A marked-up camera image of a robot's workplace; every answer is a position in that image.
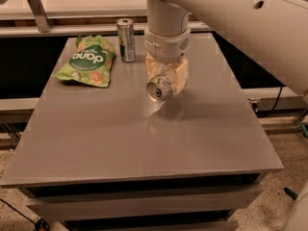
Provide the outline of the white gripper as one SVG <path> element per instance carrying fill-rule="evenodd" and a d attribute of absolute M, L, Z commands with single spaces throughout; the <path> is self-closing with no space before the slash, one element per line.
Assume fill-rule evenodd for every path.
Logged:
<path fill-rule="evenodd" d="M 188 61 L 181 58 L 189 49 L 190 34 L 191 30 L 187 29 L 179 36 L 162 37 L 148 28 L 144 30 L 144 44 L 149 53 L 145 58 L 147 77 L 151 80 L 167 70 L 167 78 L 171 82 L 174 95 L 182 91 L 188 79 Z"/>

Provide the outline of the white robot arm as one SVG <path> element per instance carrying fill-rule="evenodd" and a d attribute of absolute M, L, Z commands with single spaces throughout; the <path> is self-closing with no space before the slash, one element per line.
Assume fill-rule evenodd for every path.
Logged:
<path fill-rule="evenodd" d="M 308 0 L 147 0 L 145 47 L 153 60 L 173 64 L 185 54 L 187 13 L 308 98 Z"/>

